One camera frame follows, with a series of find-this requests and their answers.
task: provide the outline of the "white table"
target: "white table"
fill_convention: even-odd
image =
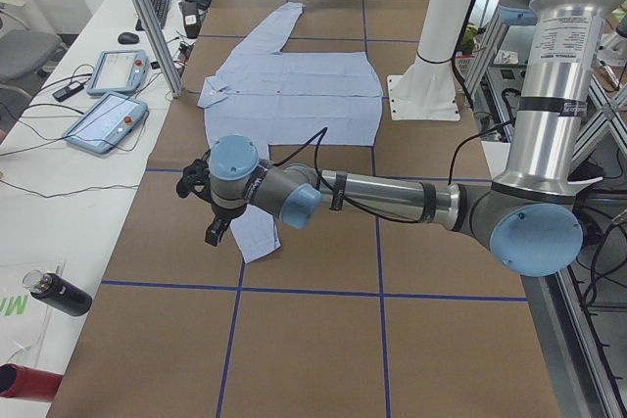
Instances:
[[[171,2],[163,30],[166,40],[175,38],[177,31],[184,32],[178,0]],[[81,64],[95,65],[98,55],[105,50],[144,49],[149,60],[154,61],[144,32],[138,32],[140,42],[136,45],[122,46],[117,42],[121,32],[134,31],[136,19],[130,0],[105,0],[46,83],[71,76]],[[179,40],[169,43],[172,53],[178,45]],[[90,68],[81,68],[77,73],[89,71]],[[144,84],[157,72],[150,70]],[[32,104],[57,103],[52,92],[65,83],[36,96]],[[171,100],[163,75],[138,98],[148,104],[150,115],[132,152],[113,150],[99,157],[59,141],[37,150],[0,157],[3,179],[44,194],[90,186],[138,185]],[[93,103],[95,99],[82,91],[63,105],[87,110]],[[60,137],[76,119],[72,112],[53,107],[35,107],[23,115],[25,122],[49,138]],[[139,126],[122,140],[121,147],[130,148],[138,136]],[[0,154],[43,142],[30,129],[16,123],[0,146]],[[118,189],[46,200],[0,184],[0,264],[63,261],[64,278],[95,295],[134,196],[135,190]],[[66,370],[85,318],[86,315],[74,318],[52,309],[37,368],[57,373]],[[0,399],[3,418],[42,417],[48,408],[48,403]]]

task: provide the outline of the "brown table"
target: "brown table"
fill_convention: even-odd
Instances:
[[[230,234],[204,244],[209,206],[174,192],[207,148],[195,104],[285,1],[214,0],[49,416],[558,416],[520,279],[469,238],[320,210],[246,266]],[[284,51],[365,50],[385,80],[413,61],[429,0],[297,1]],[[397,122],[383,106],[373,148],[324,147],[321,165],[443,184],[472,113]],[[456,176],[489,181],[478,141]]]

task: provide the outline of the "black mouse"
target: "black mouse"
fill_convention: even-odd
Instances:
[[[124,31],[118,36],[119,44],[137,44],[139,42],[139,36],[130,31]]]

